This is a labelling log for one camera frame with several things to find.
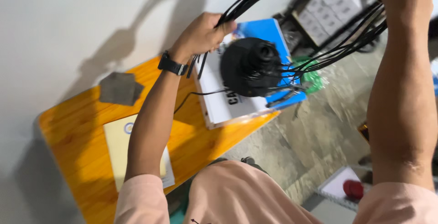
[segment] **pink shirt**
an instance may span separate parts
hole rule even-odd
[[[237,161],[223,161],[202,170],[190,188],[184,223],[319,224],[292,203],[267,174]],[[169,223],[161,179],[139,175],[119,193],[115,223]],[[438,223],[438,197],[411,184],[381,183],[359,203],[354,224]]]

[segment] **green plastic bag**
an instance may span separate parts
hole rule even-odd
[[[293,62],[293,65],[299,66],[301,64],[304,64],[306,61],[308,61],[310,59],[311,58],[308,56],[294,57],[294,58],[292,58],[292,62]],[[315,64],[315,63],[318,63],[318,61],[314,60],[314,61],[310,62],[309,65]],[[318,75],[317,71],[303,74],[303,77],[301,78],[301,83],[304,84],[305,82],[309,82],[309,81],[312,82],[313,85],[305,91],[306,94],[311,94],[313,92],[317,92],[324,87],[324,84],[322,83],[322,78]]]

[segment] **black watch strap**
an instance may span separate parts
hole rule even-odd
[[[164,51],[161,56],[160,63],[158,64],[158,69],[170,71],[178,76],[184,75],[187,71],[188,65],[183,65],[177,62],[174,62],[170,59],[169,52]]]

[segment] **shirt sleeve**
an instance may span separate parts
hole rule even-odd
[[[360,201],[353,224],[432,224],[438,222],[438,196],[406,183],[380,183]]]
[[[119,192],[114,223],[169,223],[161,179],[139,175],[126,181]]]

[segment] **person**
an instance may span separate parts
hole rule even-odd
[[[368,126],[372,189],[359,203],[355,224],[436,223],[438,197],[431,161],[438,119],[428,58],[432,0],[382,0],[388,43],[373,85]],[[185,64],[214,50],[233,31],[214,28],[220,14],[195,19],[169,51]],[[160,158],[169,138],[180,76],[163,71],[149,92],[129,141],[125,183],[115,223],[168,223]],[[184,223],[320,223],[293,204],[266,173],[242,162],[223,161],[193,180]]]

